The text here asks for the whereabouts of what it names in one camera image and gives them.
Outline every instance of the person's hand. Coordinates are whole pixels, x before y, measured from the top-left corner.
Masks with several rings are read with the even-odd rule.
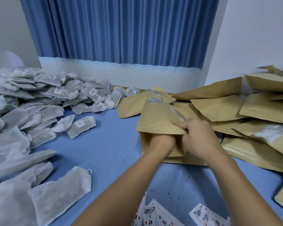
[[[188,133],[183,135],[183,144],[189,152],[205,162],[211,157],[215,157],[216,154],[226,153],[207,121],[194,118],[189,121],[174,123],[174,125],[188,130]]]
[[[150,141],[150,148],[163,151],[167,155],[175,146],[176,138],[173,135],[153,134]]]

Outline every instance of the curtain fold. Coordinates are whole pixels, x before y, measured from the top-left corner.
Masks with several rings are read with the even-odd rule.
[[[202,68],[219,0],[21,0],[39,56]]]

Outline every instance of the right forearm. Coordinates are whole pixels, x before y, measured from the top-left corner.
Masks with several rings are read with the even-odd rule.
[[[207,164],[217,179],[234,226],[283,225],[231,156],[224,152],[209,159]]]

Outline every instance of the table surface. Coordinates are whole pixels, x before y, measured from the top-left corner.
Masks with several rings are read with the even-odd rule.
[[[71,114],[71,110],[65,110],[65,116]],[[96,127],[74,139],[70,139],[65,132],[58,133],[57,138],[33,151],[57,151],[57,154],[49,159],[54,170],[45,182],[59,179],[74,166],[93,171],[91,192],[54,220],[51,226],[71,225],[99,194],[141,156],[142,147],[135,129],[139,116],[119,119],[117,110],[112,109],[97,114],[76,115],[74,120],[85,116],[93,116],[97,122]],[[283,208],[273,199],[283,186],[283,174],[234,159],[283,220]],[[147,189],[146,204],[152,199],[157,200],[186,226],[196,225],[189,212],[198,203],[204,204],[224,218],[229,215],[212,171],[204,166],[162,163]]]

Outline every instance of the pile of kraft paper bags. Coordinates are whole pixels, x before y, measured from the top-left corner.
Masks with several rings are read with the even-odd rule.
[[[283,67],[259,67],[263,72],[213,83],[169,95],[161,87],[123,98],[120,118],[140,115],[142,153],[151,135],[175,134],[177,144],[164,162],[205,165],[187,152],[181,138],[185,130],[173,122],[200,118],[225,133],[222,147],[232,156],[255,166],[283,172]],[[242,83],[251,87],[242,95]],[[283,206],[283,189],[275,200]]]

